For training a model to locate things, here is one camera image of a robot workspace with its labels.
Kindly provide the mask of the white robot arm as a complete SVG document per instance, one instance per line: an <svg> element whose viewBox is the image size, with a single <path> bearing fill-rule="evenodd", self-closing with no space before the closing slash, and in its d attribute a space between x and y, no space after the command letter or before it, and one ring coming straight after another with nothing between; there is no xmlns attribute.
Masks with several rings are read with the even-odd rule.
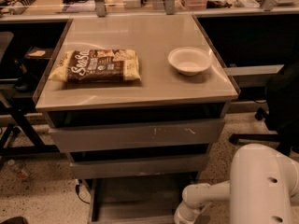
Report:
<svg viewBox="0 0 299 224"><path fill-rule="evenodd" d="M245 145L233 157L229 180L191 184L182 191L175 223L195 224L216 201L230 203L231 224L292 224L292 205L299 202L299 162L271 147Z"/></svg>

